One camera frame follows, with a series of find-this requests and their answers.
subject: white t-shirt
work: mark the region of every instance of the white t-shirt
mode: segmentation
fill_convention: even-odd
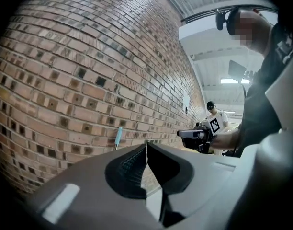
[[[222,122],[228,122],[228,117],[227,117],[227,115],[226,115],[226,113],[224,111],[218,110],[218,112],[215,115],[209,114],[207,116],[207,119],[208,118],[213,118],[213,117],[216,117],[217,119],[221,118]]]

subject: brick wall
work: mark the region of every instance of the brick wall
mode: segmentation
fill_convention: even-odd
[[[177,146],[204,104],[166,0],[26,0],[0,40],[0,165],[30,193],[89,156]],[[182,111],[183,91],[190,96]]]

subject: camera rig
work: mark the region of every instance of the camera rig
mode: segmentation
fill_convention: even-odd
[[[181,138],[184,147],[207,154],[209,146],[216,136],[215,133],[220,130],[220,127],[218,130],[212,129],[211,123],[213,121],[216,122],[216,118],[196,123],[194,129],[179,130],[177,136]]]

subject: cable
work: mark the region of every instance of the cable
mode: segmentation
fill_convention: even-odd
[[[247,91],[244,87],[244,85],[241,83],[240,84],[242,89],[243,89],[243,95],[244,95],[244,100],[246,100],[246,96],[247,96]],[[238,139],[236,141],[236,144],[235,144],[235,147],[234,147],[234,150],[233,150],[233,154],[232,154],[232,157],[235,155],[235,152],[236,152],[236,148],[237,148],[237,145],[238,145],[238,142],[239,142],[239,139],[240,139],[240,135],[238,136]]]

